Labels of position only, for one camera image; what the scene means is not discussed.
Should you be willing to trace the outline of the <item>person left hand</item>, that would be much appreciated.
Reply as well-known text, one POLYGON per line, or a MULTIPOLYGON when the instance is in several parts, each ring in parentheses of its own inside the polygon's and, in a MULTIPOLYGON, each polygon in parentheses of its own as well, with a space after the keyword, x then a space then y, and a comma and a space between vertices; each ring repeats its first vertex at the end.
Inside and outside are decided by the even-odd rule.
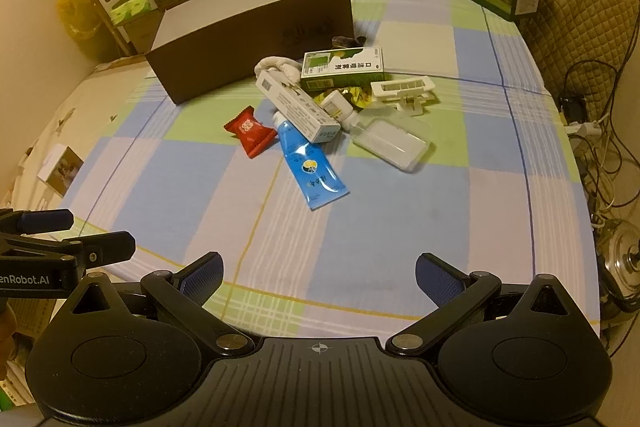
POLYGON ((13 335, 16 333, 17 323, 15 314, 10 306, 6 306, 0 313, 0 379, 6 378, 8 361, 14 350, 13 335))

